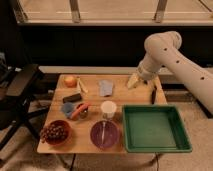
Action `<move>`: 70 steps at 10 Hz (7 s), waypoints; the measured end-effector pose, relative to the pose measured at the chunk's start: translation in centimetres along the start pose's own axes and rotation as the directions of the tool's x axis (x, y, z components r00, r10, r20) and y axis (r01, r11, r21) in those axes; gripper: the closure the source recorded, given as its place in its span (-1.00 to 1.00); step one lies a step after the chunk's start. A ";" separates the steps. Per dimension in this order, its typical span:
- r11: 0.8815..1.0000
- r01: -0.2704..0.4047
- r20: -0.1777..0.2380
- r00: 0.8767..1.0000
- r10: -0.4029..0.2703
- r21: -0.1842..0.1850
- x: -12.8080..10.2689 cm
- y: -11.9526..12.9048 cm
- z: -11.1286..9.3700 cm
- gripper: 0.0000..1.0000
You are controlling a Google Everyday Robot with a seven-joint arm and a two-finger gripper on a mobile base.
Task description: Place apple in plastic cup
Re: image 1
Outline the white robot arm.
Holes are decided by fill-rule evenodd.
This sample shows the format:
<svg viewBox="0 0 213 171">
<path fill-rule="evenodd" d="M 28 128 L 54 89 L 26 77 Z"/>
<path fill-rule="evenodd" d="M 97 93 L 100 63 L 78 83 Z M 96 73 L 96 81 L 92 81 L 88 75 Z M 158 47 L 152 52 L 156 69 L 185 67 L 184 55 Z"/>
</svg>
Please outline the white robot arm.
<svg viewBox="0 0 213 171">
<path fill-rule="evenodd" d="M 213 115 L 213 74 L 187 59 L 179 52 L 182 37 L 176 31 L 155 33 L 144 41 L 146 54 L 130 76 L 127 88 L 140 80 L 154 79 L 165 66 Z"/>
</svg>

